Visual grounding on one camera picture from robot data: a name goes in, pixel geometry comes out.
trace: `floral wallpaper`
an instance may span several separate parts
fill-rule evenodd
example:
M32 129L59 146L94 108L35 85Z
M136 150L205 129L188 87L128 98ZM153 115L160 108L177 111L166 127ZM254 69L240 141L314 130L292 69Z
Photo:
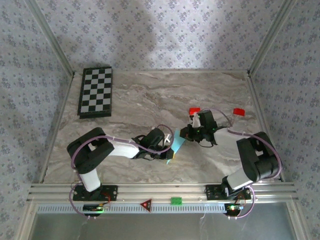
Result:
M0 3L0 239L39 180L69 77L23 0Z
M319 46L320 2L298 0L253 78L314 239L320 239Z
M38 0L72 68L248 69L282 0Z

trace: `chessboard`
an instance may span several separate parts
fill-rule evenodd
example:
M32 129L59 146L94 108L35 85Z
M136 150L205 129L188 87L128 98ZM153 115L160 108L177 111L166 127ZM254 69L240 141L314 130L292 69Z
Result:
M78 105L80 119L111 116L112 68L83 69Z

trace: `warning triangle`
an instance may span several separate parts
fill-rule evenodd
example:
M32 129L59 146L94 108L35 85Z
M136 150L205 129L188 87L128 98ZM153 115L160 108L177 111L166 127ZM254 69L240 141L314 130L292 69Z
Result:
M151 210L151 201L152 199L149 199L147 201L144 201L143 203L140 203L140 205L146 209L149 213L150 213L150 210Z

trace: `gray marble surface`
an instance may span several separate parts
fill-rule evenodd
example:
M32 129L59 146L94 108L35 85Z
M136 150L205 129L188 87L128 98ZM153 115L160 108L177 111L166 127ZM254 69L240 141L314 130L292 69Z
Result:
M115 72L113 74L112 116L79 119L78 100L82 76L75 74L60 127L50 155L45 183L71 183L77 180L66 147L95 127L107 135L129 139L147 134L158 124L181 129L188 123L190 107L215 107L234 122L233 129L259 131L246 82L232 74L214 72ZM243 108L245 117L232 114ZM214 113L219 124L227 122ZM185 142L167 165L164 160L107 157L98 167L102 182L220 182L241 167L223 147L202 148Z

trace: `green object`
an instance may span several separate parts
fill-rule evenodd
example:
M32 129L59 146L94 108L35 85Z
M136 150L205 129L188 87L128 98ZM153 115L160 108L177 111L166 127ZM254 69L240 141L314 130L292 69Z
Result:
M171 205L181 206L182 205L182 197L172 197Z

